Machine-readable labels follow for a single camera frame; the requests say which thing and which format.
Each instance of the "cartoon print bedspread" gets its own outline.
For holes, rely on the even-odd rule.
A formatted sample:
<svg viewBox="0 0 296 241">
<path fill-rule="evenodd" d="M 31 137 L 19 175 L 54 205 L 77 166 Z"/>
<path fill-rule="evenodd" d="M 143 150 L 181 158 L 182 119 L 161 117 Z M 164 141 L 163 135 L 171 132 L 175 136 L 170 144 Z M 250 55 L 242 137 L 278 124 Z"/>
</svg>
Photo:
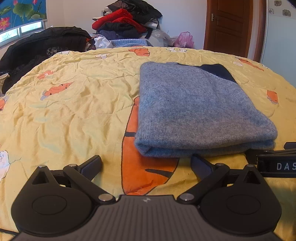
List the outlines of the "cartoon print bedspread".
<svg viewBox="0 0 296 241">
<path fill-rule="evenodd" d="M 142 157 L 138 126 L 139 71 L 147 61 L 222 64 L 278 129 L 276 150 L 296 141 L 296 89 L 262 64 L 205 50 L 136 47 L 63 52 L 26 74 L 0 99 L 0 228 L 17 231 L 12 202 L 40 164 L 51 170 L 98 154 L 94 183 L 119 195 L 180 193 L 198 180 L 189 159 Z M 243 154 L 209 158 L 241 169 Z M 296 240 L 296 180 L 267 178 L 282 205 L 275 232 Z M 0 233 L 0 241 L 12 236 Z"/>
</svg>

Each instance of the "door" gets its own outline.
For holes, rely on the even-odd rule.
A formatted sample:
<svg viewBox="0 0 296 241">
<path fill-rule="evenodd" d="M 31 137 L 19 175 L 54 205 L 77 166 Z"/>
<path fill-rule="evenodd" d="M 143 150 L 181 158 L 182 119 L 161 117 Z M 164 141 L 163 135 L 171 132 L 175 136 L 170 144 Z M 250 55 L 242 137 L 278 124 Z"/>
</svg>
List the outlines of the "door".
<svg viewBox="0 0 296 241">
<path fill-rule="evenodd" d="M 208 0 L 206 50 L 247 57 L 252 30 L 252 0 Z"/>
</svg>

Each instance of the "ribbed gray panel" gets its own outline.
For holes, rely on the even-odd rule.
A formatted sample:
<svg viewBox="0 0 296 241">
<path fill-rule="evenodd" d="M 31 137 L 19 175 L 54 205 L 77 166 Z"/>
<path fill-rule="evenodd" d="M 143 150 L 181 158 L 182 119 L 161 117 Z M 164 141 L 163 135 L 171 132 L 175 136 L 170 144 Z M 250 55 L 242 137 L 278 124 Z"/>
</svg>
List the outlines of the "ribbed gray panel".
<svg viewBox="0 0 296 241">
<path fill-rule="evenodd" d="M 21 233 L 13 241 L 280 241 L 274 233 L 237 237 L 211 227 L 196 207 L 182 205 L 173 196 L 121 196 L 101 206 L 80 229 L 60 237 L 33 237 Z"/>
</svg>

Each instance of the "yellow bedspread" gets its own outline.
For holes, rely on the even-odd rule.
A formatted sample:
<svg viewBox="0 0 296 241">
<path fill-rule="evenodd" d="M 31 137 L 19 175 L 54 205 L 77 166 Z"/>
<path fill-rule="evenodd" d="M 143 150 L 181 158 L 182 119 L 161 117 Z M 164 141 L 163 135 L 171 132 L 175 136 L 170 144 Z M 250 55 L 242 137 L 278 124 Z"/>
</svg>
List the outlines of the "yellow bedspread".
<svg viewBox="0 0 296 241">
<path fill-rule="evenodd" d="M 118 197 L 178 196 L 198 180 L 189 159 L 147 160 L 126 131 L 137 129 L 140 66 L 147 61 L 222 64 L 278 129 L 276 150 L 296 141 L 296 89 L 262 64 L 205 50 L 138 47 L 63 52 L 26 74 L 0 100 L 0 228 L 17 231 L 12 202 L 40 164 L 51 170 L 98 154 L 104 168 L 93 182 Z M 243 154 L 209 158 L 242 169 Z M 166 170 L 171 176 L 147 172 Z M 296 179 L 267 178 L 282 205 L 275 230 L 296 240 Z M 0 241 L 12 236 L 1 234 Z"/>
</svg>

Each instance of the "gray knit sweater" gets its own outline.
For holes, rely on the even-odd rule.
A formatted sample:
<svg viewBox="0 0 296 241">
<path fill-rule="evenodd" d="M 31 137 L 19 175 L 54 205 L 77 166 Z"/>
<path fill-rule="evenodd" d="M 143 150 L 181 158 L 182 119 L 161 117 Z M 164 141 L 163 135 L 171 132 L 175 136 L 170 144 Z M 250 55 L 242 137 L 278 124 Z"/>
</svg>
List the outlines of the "gray knit sweater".
<svg viewBox="0 0 296 241">
<path fill-rule="evenodd" d="M 241 87 L 193 66 L 144 63 L 135 146 L 144 156 L 272 149 L 275 125 Z"/>
</svg>

